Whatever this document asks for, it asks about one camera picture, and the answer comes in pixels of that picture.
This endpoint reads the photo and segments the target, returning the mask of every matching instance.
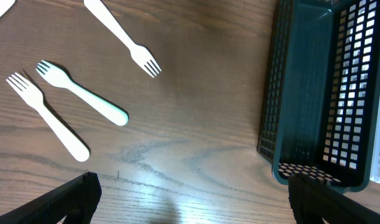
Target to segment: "plastic fork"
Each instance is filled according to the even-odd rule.
[[[36,71],[49,84],[59,88],[66,88],[79,96],[114,124],[123,126],[127,123],[129,116],[125,111],[82,88],[80,85],[72,81],[63,70],[55,65],[42,60],[42,62],[38,63]]]
[[[129,48],[133,60],[152,78],[162,71],[152,54],[134,43],[101,0],[85,0],[85,6]]]
[[[77,161],[84,162],[89,158],[89,149],[50,112],[44,104],[43,93],[34,84],[18,73],[11,75],[6,81],[30,107],[43,117]]]

